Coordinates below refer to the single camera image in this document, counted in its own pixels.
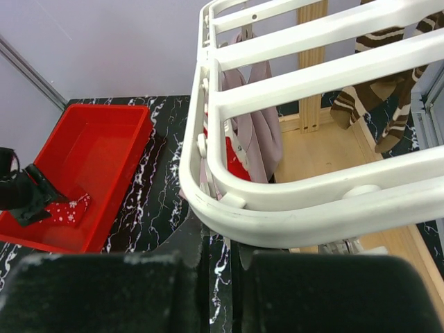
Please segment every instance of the red plastic tray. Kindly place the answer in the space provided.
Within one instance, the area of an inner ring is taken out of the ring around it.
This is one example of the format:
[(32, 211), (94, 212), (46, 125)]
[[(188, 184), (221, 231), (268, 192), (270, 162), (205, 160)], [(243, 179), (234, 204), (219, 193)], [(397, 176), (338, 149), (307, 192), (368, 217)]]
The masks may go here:
[(82, 187), (91, 205), (75, 228), (43, 223), (23, 228), (4, 212), (0, 240), (56, 253), (99, 252), (152, 129), (146, 106), (70, 106), (35, 165), (67, 196)]

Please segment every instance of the wooden post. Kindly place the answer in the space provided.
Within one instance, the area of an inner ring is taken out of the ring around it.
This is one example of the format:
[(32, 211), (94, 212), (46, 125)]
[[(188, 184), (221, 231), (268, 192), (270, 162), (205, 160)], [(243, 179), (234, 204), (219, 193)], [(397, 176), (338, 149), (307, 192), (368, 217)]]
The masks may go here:
[[(328, 0), (322, 0), (312, 5), (298, 9), (298, 24), (327, 15)], [(299, 53), (299, 69), (324, 62), (323, 47)], [(314, 132), (319, 129), (319, 112), (321, 110), (321, 95), (310, 96), (299, 101), (299, 117), (301, 133)]]

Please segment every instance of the red cloth with white pattern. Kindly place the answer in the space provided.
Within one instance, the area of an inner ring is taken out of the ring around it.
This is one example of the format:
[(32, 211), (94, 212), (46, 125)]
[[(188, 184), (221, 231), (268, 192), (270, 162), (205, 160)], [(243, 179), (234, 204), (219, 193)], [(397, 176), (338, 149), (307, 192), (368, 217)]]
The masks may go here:
[(70, 198), (78, 198), (68, 203), (52, 203), (45, 210), (51, 214), (51, 217), (39, 221), (39, 223), (50, 225), (68, 225), (76, 226), (91, 203), (91, 196), (83, 189), (77, 188), (70, 195)]

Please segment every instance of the white wall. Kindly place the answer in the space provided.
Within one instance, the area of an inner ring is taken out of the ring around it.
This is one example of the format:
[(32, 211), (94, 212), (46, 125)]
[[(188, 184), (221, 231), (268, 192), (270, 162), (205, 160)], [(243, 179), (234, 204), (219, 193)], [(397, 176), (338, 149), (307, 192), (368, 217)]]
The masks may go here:
[[(208, 1), (1, 0), (0, 34), (66, 99), (189, 94), (198, 12)], [(329, 13), (358, 4), (330, 0)], [(254, 29), (262, 35), (295, 23), (290, 12)], [(344, 43), (328, 46), (326, 60), (353, 53), (353, 41)], [(273, 75), (296, 63), (272, 61)]]
[(61, 112), (0, 56), (0, 146), (16, 150), (23, 167), (32, 163)]

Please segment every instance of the white plastic hook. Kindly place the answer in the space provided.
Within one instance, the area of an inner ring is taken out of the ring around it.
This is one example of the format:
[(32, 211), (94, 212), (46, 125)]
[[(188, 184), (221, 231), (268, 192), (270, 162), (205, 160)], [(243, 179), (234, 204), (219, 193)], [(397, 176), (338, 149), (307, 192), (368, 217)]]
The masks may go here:
[[(248, 5), (245, 2), (244, 6), (242, 7), (242, 10), (247, 9), (247, 7), (248, 7)], [(245, 26), (242, 26), (241, 34), (242, 34), (242, 40), (249, 40), (249, 39), (253, 38), (253, 25), (246, 24)]]

